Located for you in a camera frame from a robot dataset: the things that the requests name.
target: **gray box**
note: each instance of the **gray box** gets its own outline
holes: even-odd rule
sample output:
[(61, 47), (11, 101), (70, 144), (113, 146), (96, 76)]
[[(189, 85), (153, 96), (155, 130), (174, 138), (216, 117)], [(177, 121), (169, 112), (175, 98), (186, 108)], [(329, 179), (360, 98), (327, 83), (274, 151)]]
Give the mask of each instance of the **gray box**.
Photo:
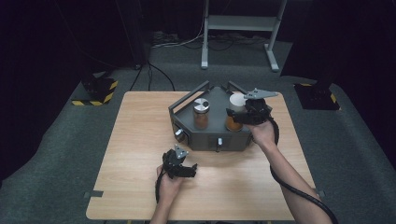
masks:
[[(237, 91), (244, 94), (247, 92), (232, 83), (228, 82), (225, 87), (209, 87), (206, 81), (191, 91), (180, 100), (169, 106), (172, 128), (175, 138), (179, 142), (188, 145), (192, 150), (197, 151), (242, 151), (251, 142), (252, 135), (245, 126), (239, 132), (231, 132), (225, 126), (227, 118), (226, 108), (229, 106), (230, 96), (233, 92), (230, 90), (234, 87)], [(204, 92), (197, 97), (190, 98), (198, 91)], [(210, 103), (210, 109), (207, 112), (209, 122), (205, 129), (200, 130), (194, 126), (193, 120), (193, 102), (197, 98), (205, 98)], [(174, 109), (187, 102), (178, 111)]]

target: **metal handle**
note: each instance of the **metal handle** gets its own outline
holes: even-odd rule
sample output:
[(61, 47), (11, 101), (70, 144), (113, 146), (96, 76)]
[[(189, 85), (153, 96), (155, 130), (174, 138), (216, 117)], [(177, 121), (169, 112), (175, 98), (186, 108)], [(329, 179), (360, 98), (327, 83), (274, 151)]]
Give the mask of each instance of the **metal handle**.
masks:
[(236, 90), (238, 90), (238, 91), (244, 93), (244, 95), (248, 94), (247, 91), (245, 91), (244, 89), (242, 89), (242, 87), (236, 85), (233, 81), (228, 81), (227, 90), (230, 90), (230, 87), (233, 87), (234, 89), (236, 89)]
[(189, 92), (187, 95), (183, 96), (181, 99), (179, 99), (178, 101), (176, 101), (174, 104), (170, 105), (168, 107), (169, 109), (169, 114), (172, 116), (174, 115), (174, 109), (178, 106), (181, 105), (183, 102), (185, 102), (187, 99), (189, 99), (190, 97), (192, 97), (195, 93), (197, 93), (198, 91), (200, 91), (201, 89), (205, 88), (205, 90), (209, 90), (209, 81), (205, 81), (204, 83), (202, 83), (201, 85), (199, 85), (197, 88), (195, 88), (195, 90)]

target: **glass jar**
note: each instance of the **glass jar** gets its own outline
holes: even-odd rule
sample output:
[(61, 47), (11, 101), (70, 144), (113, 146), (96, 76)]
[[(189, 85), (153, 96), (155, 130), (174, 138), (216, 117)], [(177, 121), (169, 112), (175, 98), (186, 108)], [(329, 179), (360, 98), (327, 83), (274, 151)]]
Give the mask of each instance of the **glass jar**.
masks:
[[(245, 97), (244, 94), (242, 93), (234, 93), (230, 96), (230, 104), (229, 107), (231, 110), (235, 112), (244, 112), (246, 111), (245, 109)], [(233, 118), (230, 116), (227, 116), (225, 120), (225, 126), (226, 128), (231, 131), (231, 132), (239, 132), (242, 130), (244, 125), (242, 123), (238, 123), (233, 121)]]
[(194, 126), (197, 129), (205, 129), (209, 124), (210, 103), (204, 98), (198, 98), (193, 103)]

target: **metal stand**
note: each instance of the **metal stand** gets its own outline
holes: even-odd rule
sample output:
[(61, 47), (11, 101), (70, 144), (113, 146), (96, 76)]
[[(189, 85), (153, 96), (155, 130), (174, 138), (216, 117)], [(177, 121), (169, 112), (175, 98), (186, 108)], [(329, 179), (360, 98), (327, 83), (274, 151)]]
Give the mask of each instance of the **metal stand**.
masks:
[(207, 34), (209, 30), (246, 30), (246, 31), (269, 31), (271, 33), (270, 43), (264, 45), (265, 52), (274, 72), (279, 71), (276, 58), (273, 53), (273, 46), (276, 40), (277, 31), (282, 21), (283, 12), (287, 0), (282, 0), (276, 17), (246, 17), (246, 16), (209, 16), (209, 0), (205, 0), (205, 25), (204, 44), (202, 46), (201, 67), (208, 67), (208, 47)]

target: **gray floor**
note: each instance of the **gray floor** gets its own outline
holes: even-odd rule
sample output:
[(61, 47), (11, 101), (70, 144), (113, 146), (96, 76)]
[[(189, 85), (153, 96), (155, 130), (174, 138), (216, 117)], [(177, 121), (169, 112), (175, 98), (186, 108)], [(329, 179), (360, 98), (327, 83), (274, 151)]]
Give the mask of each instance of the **gray floor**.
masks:
[[(220, 49), (226, 44), (211, 42), (211, 46)], [(276, 42), (274, 52), (280, 67), (290, 47), (291, 43)], [(342, 110), (303, 110), (293, 83), (313, 82), (271, 72), (262, 44), (210, 50), (207, 70), (200, 68), (199, 49), (153, 49), (149, 60), (173, 80), (177, 91), (191, 91), (205, 80), (211, 85), (232, 80), (246, 90), (257, 87), (280, 91), (316, 186), (325, 193), (323, 202), (339, 222), (395, 223), (395, 171), (339, 87), (333, 85), (331, 90)], [(152, 71), (151, 90), (171, 91), (169, 81), (155, 69)], [(119, 85), (108, 105), (72, 106), (65, 102), (35, 156), (3, 182), (0, 223), (104, 223), (86, 218), (89, 203), (86, 194), (93, 189), (122, 96), (131, 88), (136, 75), (137, 71), (128, 68), (112, 74)], [(146, 91), (148, 84), (145, 66), (133, 91)]]

